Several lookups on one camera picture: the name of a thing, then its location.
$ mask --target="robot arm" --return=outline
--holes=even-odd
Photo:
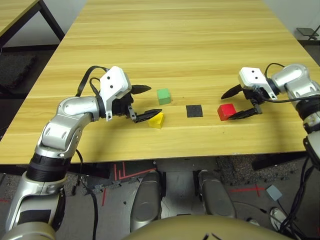
[[[310,79],[308,68],[302,64],[290,64],[267,78],[259,68],[243,67],[238,79],[240,84],[228,90],[221,99],[243,91],[253,108],[239,111],[229,119],[262,114],[260,104],[264,102],[292,102],[307,132],[307,137],[303,140],[305,149],[314,167],[320,170],[320,85]],[[287,93],[289,100],[276,101],[279,93]]]
[[[12,200],[4,240],[55,239],[64,217],[66,173],[87,124],[113,115],[131,118],[135,123],[152,118],[161,109],[137,115],[131,94],[151,89],[131,86],[127,75],[117,66],[100,79],[96,96],[69,97],[57,107],[56,115],[44,127],[27,171],[22,175]]]

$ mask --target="floor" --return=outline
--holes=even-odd
[[[314,60],[320,64],[319,47],[306,47],[306,50]],[[53,50],[34,52],[34,54],[38,56],[38,62],[32,72],[26,77],[26,80],[14,90],[16,93],[29,92],[53,52]],[[7,126],[14,118],[22,102],[23,100],[19,99],[0,99],[0,140],[1,136],[5,134]],[[177,214],[204,213],[202,203],[199,198],[194,195],[192,171],[202,169],[204,166],[207,166],[204,164],[205,161],[210,162],[210,169],[219,170],[219,166],[215,164],[214,159],[177,159],[175,162],[172,161],[171,163],[167,160],[157,163],[160,170],[167,172],[166,197],[164,197],[161,202],[162,218],[175,216]],[[286,178],[270,178],[270,181],[267,182],[256,179],[256,182],[253,180],[246,182],[247,184],[238,182],[237,184],[232,185],[226,181],[225,188],[232,201],[252,204],[269,211],[272,207],[278,207],[278,204],[274,202],[264,190],[273,184],[282,192],[283,196],[281,197],[280,202],[285,210],[289,211],[299,185],[302,163],[302,160],[297,161],[295,163],[297,170],[293,171],[292,174]],[[269,171],[272,175],[277,172],[277,169],[271,168]],[[75,178],[75,176],[70,175],[67,185],[72,186]],[[114,182],[112,185],[105,188],[105,193],[104,187],[102,188],[102,192],[96,192],[99,211],[97,239],[120,240],[130,233],[129,216],[140,180],[140,178],[133,178],[130,181],[123,182],[121,184]],[[0,184],[0,216],[7,215],[10,207],[10,200],[15,192],[18,181],[18,176],[6,175],[2,184]],[[103,182],[101,179],[96,179],[95,181],[98,183],[99,181]],[[301,230],[307,236],[313,238],[320,237],[319,182],[320,173],[318,171],[314,171],[307,185],[305,197],[296,219],[296,224],[301,228]],[[71,196],[70,190],[67,191],[68,197],[66,214],[62,227],[57,232],[57,239],[84,240],[91,238],[93,226],[93,204],[90,195],[86,195],[85,193],[86,191],[84,189],[80,189],[77,191],[75,196]],[[261,211],[248,205],[235,203],[234,206],[239,219],[245,221],[248,218],[254,218],[261,226],[272,229],[269,217],[266,214],[263,214]],[[1,217],[0,238],[5,233],[4,224],[5,217]]]
[[[297,162],[300,169],[303,160]],[[193,167],[201,167],[201,159],[195,160]],[[171,167],[166,163],[166,196],[162,199],[161,218],[173,217],[179,214],[204,214],[203,204],[195,196],[195,187],[193,182],[192,171],[177,171],[175,166]],[[17,187],[18,176],[6,176],[0,186],[0,214],[5,216],[10,207],[8,195],[14,193]],[[295,220],[299,228],[308,236],[317,238],[319,236],[319,188],[320,172],[314,171],[307,184],[304,200]],[[141,178],[132,178],[130,181],[121,184],[115,182],[113,185],[105,188],[105,192],[96,192],[98,202],[98,228],[97,239],[120,240],[130,233],[130,213],[134,197],[137,192]],[[295,192],[297,191],[300,181],[300,173],[297,171],[287,180],[277,180],[273,182],[245,184],[230,186],[225,185],[231,200],[236,209],[237,218],[246,221],[253,218],[258,223],[273,230],[268,215],[258,209],[246,205],[251,204],[262,208],[267,212],[273,207],[279,205],[273,201],[265,191],[270,185],[276,186],[282,193],[279,199],[281,205],[288,212]],[[85,195],[86,191],[82,188],[77,190],[75,196],[71,196],[70,188],[66,189],[67,203],[65,216],[60,230],[56,233],[59,240],[85,240],[90,239],[93,229],[93,202],[90,195]],[[5,218],[0,219],[0,237],[4,234]]]

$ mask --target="white wall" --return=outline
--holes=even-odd
[[[273,13],[298,40],[302,36],[296,28],[312,28],[320,25],[320,0],[264,0]]]
[[[66,33],[75,21],[86,0],[44,0],[50,12]],[[60,41],[42,17],[41,13],[34,15],[4,47],[49,45]]]

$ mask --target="gray carpet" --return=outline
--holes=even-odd
[[[0,55],[0,84],[15,88],[29,73],[37,57],[33,54],[2,53]]]

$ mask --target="table leg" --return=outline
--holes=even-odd
[[[54,16],[49,11],[49,8],[45,4],[45,2],[43,0],[40,0],[38,2],[38,4],[40,6],[40,10],[39,10],[40,13],[42,14],[42,16],[44,17],[46,22],[49,24],[49,26],[53,30],[54,34],[58,37],[58,39],[60,41],[62,41],[62,39],[65,36],[64,31],[62,31],[61,27],[59,26],[59,24],[55,20]]]

